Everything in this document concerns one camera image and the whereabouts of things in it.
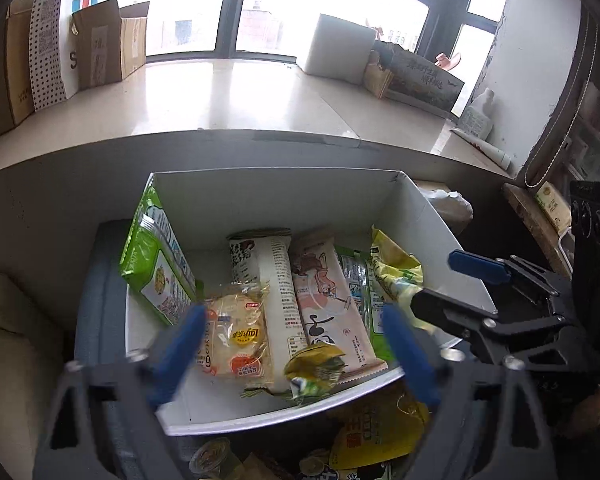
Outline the person's right hand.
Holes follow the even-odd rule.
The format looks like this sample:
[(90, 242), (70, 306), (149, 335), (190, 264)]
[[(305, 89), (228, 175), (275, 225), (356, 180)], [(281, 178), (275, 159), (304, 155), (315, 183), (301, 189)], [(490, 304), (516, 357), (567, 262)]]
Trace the person's right hand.
[(569, 430), (573, 434), (584, 434), (600, 426), (600, 385), (574, 410)]

